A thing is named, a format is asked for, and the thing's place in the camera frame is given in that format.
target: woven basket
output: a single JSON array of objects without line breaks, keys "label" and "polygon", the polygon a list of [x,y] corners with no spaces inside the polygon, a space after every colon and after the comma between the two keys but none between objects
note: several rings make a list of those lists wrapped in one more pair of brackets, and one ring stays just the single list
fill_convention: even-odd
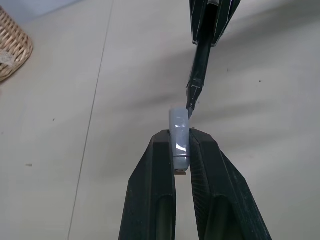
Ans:
[{"label": "woven basket", "polygon": [[0,82],[17,71],[32,50],[30,37],[0,6]]}]

